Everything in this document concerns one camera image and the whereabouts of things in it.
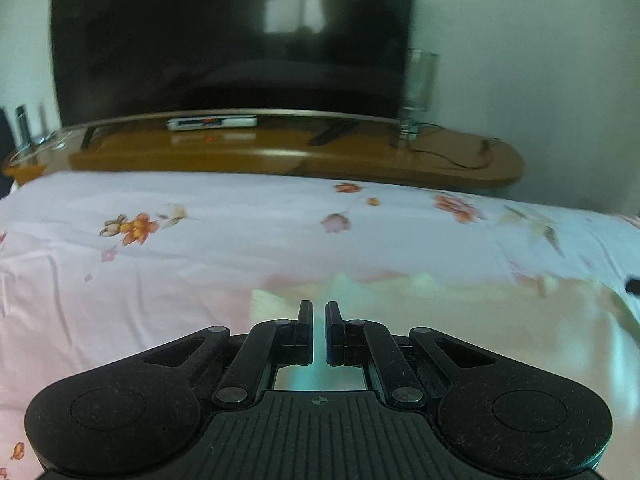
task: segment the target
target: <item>round pad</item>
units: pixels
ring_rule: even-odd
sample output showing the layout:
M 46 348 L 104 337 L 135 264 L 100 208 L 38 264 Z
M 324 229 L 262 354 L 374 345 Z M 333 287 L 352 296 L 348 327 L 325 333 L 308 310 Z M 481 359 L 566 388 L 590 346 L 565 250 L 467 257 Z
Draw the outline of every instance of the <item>round pad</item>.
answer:
M 438 407 L 442 436 L 469 463 L 499 476 L 556 478 L 597 463 L 612 430 L 588 388 L 526 367 L 465 371 Z
M 544 433 L 560 426 L 566 408 L 553 395 L 536 390 L 516 390 L 494 400 L 494 417 L 512 430 Z
M 145 410 L 145 399 L 136 392 L 101 388 L 74 400 L 71 416 L 88 430 L 119 430 L 136 422 Z
M 176 368 L 109 366 L 42 390 L 24 417 L 40 461 L 74 476 L 126 476 L 167 461 L 194 437 L 200 405 Z

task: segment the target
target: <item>television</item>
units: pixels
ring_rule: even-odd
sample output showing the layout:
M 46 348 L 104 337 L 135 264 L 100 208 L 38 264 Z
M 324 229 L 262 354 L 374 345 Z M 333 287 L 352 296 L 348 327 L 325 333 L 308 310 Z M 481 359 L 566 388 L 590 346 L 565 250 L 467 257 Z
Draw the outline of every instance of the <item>television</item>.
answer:
M 394 122 L 412 0 L 52 0 L 63 126 L 181 114 Z

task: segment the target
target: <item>wall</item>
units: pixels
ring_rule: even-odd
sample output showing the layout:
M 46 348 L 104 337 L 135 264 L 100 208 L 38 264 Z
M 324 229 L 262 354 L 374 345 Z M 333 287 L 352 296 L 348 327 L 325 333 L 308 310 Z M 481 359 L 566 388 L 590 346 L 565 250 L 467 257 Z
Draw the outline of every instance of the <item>wall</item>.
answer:
M 414 46 L 441 55 L 428 118 L 524 156 L 506 196 L 640 209 L 640 0 L 416 0 L 414 21 Z M 60 125 L 49 0 L 0 0 L 0 106 L 13 127 L 23 103 L 35 133 Z
M 31 132 L 60 127 L 49 49 L 50 0 L 0 0 L 0 107 L 14 132 L 27 105 Z

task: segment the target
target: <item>bed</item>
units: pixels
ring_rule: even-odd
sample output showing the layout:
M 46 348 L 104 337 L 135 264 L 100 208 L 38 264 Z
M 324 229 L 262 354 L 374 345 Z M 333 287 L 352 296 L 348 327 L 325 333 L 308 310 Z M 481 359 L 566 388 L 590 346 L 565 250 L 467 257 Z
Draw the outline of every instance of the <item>bed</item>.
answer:
M 640 276 L 639 226 L 363 182 L 37 179 L 0 202 L 0 477 L 41 472 L 22 419 L 49 383 L 207 326 L 247 332 L 309 299 L 394 333 L 432 326 L 587 385 L 614 417 L 598 471 L 640 478 L 640 304 L 624 291 Z M 314 364 L 283 370 L 279 387 L 358 387 L 315 346 Z

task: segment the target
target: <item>wooden tv stand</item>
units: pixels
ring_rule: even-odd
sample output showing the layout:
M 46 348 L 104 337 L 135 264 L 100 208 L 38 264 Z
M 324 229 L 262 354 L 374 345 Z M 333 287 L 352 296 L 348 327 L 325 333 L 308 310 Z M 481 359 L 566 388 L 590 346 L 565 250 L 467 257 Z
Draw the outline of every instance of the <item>wooden tv stand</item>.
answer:
M 69 135 L 64 146 L 60 133 L 35 154 L 21 153 L 5 162 L 2 172 L 18 184 L 62 170 L 211 171 L 485 189 L 512 184 L 524 173 L 521 156 L 507 143 L 491 140 L 491 153 L 481 153 L 483 137 L 437 127 L 423 128 L 412 149 L 392 147 L 397 127 L 381 123 L 360 123 L 324 146 L 309 146 L 308 140 L 327 126 L 325 120 L 287 118 L 260 118 L 255 128 L 188 132 L 170 132 L 165 121 L 157 120 L 115 124 L 98 131 L 84 150 L 82 132 Z M 464 169 L 413 150 L 486 167 Z

